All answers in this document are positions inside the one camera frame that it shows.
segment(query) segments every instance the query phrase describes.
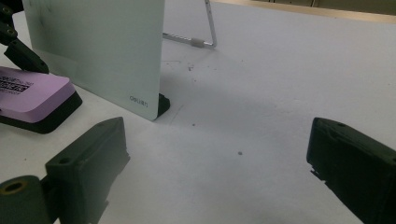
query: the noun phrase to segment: white board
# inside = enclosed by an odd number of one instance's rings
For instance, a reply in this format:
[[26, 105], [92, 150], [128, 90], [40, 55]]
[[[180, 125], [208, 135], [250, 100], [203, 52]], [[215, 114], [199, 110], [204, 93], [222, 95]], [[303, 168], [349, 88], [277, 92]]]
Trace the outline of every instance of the white board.
[[51, 73], [156, 119], [163, 0], [23, 0], [34, 51]]

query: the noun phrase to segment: white tabletop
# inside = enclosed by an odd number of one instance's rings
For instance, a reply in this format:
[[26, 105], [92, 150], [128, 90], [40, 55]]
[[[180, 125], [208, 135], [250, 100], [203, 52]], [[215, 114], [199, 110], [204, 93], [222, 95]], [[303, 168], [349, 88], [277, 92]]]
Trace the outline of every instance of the white tabletop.
[[[163, 41], [169, 111], [150, 122], [77, 87], [83, 105], [53, 133], [0, 124], [0, 182], [44, 177], [45, 162], [92, 125], [124, 117], [132, 160], [100, 223], [361, 223], [305, 154], [314, 117], [396, 148], [396, 25], [212, 7], [215, 50]], [[23, 14], [15, 21], [28, 43]], [[188, 17], [165, 30], [179, 25], [207, 28]]]

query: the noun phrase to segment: metal stand leg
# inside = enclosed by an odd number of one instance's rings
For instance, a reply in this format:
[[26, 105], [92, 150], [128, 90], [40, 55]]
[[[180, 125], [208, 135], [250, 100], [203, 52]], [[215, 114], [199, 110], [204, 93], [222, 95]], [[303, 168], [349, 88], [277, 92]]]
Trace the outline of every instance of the metal stand leg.
[[173, 40], [173, 41], [176, 41], [179, 43], [189, 44], [191, 46], [194, 46], [196, 48], [201, 48], [201, 49], [215, 48], [216, 45], [218, 44], [218, 40], [216, 38], [215, 24], [213, 22], [213, 15], [212, 15], [212, 8], [210, 7], [210, 0], [204, 0], [204, 1], [205, 1], [205, 6], [206, 6], [207, 18], [209, 20], [210, 33], [212, 34], [212, 43], [208, 43], [204, 40], [197, 39], [197, 38], [187, 38], [187, 37], [183, 37], [183, 36], [179, 36], [179, 35], [170, 35], [167, 33], [163, 33], [163, 38]]

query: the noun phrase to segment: black base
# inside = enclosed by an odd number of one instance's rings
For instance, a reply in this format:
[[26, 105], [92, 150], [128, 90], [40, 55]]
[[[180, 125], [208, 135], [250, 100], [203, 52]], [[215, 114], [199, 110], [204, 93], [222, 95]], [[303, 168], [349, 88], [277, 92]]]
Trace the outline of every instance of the black base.
[[165, 113], [170, 107], [171, 107], [170, 100], [166, 98], [164, 95], [160, 94], [160, 100], [158, 101], [157, 118], [161, 116], [163, 113]]
[[82, 100], [75, 91], [63, 104], [58, 106], [46, 118], [36, 123], [0, 116], [0, 123], [25, 129], [35, 133], [50, 133], [58, 128], [80, 105]]

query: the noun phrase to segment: white table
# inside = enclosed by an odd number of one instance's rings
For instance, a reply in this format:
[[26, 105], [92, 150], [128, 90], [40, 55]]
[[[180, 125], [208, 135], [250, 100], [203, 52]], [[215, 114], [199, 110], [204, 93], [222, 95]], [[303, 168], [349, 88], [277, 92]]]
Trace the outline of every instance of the white table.
[[[92, 125], [124, 117], [132, 161], [100, 223], [361, 223], [305, 154], [314, 117], [396, 148], [396, 25], [212, 7], [216, 50], [163, 41], [168, 112], [150, 122], [77, 88], [83, 105], [53, 133], [0, 124], [0, 182], [44, 177], [45, 162]], [[15, 21], [28, 43], [23, 14]]]

